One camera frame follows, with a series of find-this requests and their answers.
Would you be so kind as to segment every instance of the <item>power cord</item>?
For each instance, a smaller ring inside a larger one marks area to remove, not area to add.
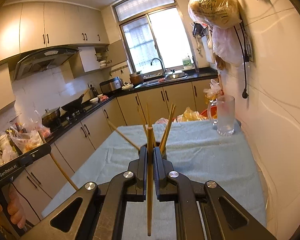
[[[241,41],[240,41],[240,38],[239,38],[239,34],[237,32],[237,29],[235,28],[235,26],[233,26],[233,28],[235,30],[235,33],[237,34],[237,37],[238,37],[238,40],[239,40],[239,43],[240,43],[240,47],[241,47],[241,52],[242,52],[243,66],[244,66],[244,84],[245,84],[244,90],[242,92],[242,97],[244,99],[246,99],[246,98],[248,98],[246,62],[249,62],[249,56],[248,56],[247,49],[246,49],[246,38],[244,36],[244,32],[243,32],[243,29],[242,29],[242,26],[241,26],[241,23],[240,23],[240,28],[241,28],[242,35],[243,35],[243,44],[244,44],[244,51],[243,51],[242,44],[241,44]]]
[[[11,183],[13,185],[13,187],[16,189],[16,191],[21,195],[21,197],[23,197],[29,204],[29,206],[31,207],[31,209],[33,210],[33,212],[35,213],[35,215],[38,217],[39,221],[41,221],[40,217],[38,216],[37,212],[34,210],[34,208],[32,207],[32,205],[30,204],[30,202],[25,198],[25,196],[23,196],[20,191],[16,188],[16,186]]]

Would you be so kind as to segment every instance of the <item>range hood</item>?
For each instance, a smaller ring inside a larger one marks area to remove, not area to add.
[[[58,67],[77,52],[77,49],[57,47],[30,53],[17,63],[13,81],[20,80],[37,72]]]

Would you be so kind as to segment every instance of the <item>window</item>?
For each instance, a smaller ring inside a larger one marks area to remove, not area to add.
[[[182,66],[192,51],[174,0],[127,0],[115,6],[128,55],[135,71],[149,73]]]

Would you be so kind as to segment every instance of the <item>glass mug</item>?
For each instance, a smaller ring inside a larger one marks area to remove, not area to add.
[[[217,120],[211,117],[212,106],[217,106]],[[208,117],[212,125],[217,124],[218,134],[231,135],[234,133],[234,106],[234,97],[230,95],[219,96],[217,100],[209,103]]]

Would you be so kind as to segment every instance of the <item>window frame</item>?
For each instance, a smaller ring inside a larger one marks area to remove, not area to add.
[[[158,7],[155,7],[155,8],[146,10],[146,11],[143,11],[143,12],[138,13],[136,15],[133,15],[133,16],[125,19],[125,20],[119,21],[119,18],[118,18],[118,15],[117,15],[117,11],[116,11],[115,7],[118,6],[118,5],[120,5],[120,4],[122,4],[122,3],[124,3],[124,2],[126,2],[126,1],[128,1],[128,0],[122,0],[119,3],[116,3],[115,5],[113,5],[113,12],[114,12],[114,15],[116,17],[117,23],[119,25],[121,36],[123,38],[123,43],[124,43],[124,46],[125,46],[125,49],[126,49],[126,52],[127,52],[127,56],[128,56],[129,61],[130,61],[130,65],[131,65],[131,68],[132,68],[133,72],[136,72],[136,68],[135,68],[135,65],[134,65],[134,62],[133,62],[133,59],[132,59],[132,56],[131,56],[131,53],[130,53],[130,49],[129,49],[129,46],[128,46],[128,43],[127,43],[127,40],[126,40],[126,37],[125,37],[125,34],[124,34],[124,31],[123,31],[122,27],[125,26],[125,25],[127,25],[127,24],[129,24],[129,23],[131,23],[131,22],[133,22],[133,21],[136,21],[138,19],[146,17],[146,19],[148,21],[148,24],[149,24],[149,27],[150,27],[150,30],[151,30],[151,34],[152,34],[153,40],[154,40],[155,48],[156,48],[156,50],[158,52],[158,57],[162,60],[162,57],[161,57],[161,54],[160,54],[160,51],[159,51],[159,47],[158,47],[158,44],[157,44],[157,40],[156,40],[156,38],[154,36],[154,32],[153,32],[153,29],[152,29],[152,25],[151,25],[151,21],[150,21],[150,18],[149,18],[149,14],[153,14],[153,13],[156,13],[156,12],[159,12],[159,11],[163,11],[163,10],[167,10],[167,9],[171,9],[171,8],[176,8],[177,11],[178,11],[178,13],[179,13],[181,21],[183,23],[183,27],[184,27],[185,32],[186,32],[186,36],[188,38],[189,46],[190,46],[191,53],[192,53],[192,56],[193,56],[193,62],[194,62],[194,65],[196,65],[197,60],[196,60],[196,55],[195,55],[195,52],[194,52],[194,48],[193,48],[191,39],[189,37],[189,33],[187,31],[187,28],[185,26],[182,13],[180,11],[180,8],[179,8],[176,0],[174,0],[174,3],[169,3],[169,4],[166,4],[166,5],[161,5],[161,6],[158,6]],[[183,65],[172,67],[172,68],[169,68],[169,69],[176,69],[176,70],[183,69]],[[152,72],[148,72],[147,74],[149,74],[149,75],[157,74],[160,71],[161,70],[155,70],[155,71],[152,71]]]

